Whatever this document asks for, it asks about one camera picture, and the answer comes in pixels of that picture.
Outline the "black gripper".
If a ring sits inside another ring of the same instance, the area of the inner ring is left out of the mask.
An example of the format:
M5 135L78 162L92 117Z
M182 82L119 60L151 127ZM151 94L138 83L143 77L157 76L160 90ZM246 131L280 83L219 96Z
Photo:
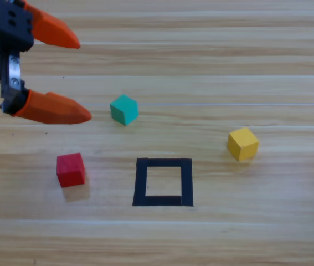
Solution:
M62 20L27 1L0 1L0 85L20 87L20 53L33 46L34 38L49 45L79 49L76 34ZM91 120L88 109L71 98L52 92L23 89L0 105L12 117L52 125L73 125Z

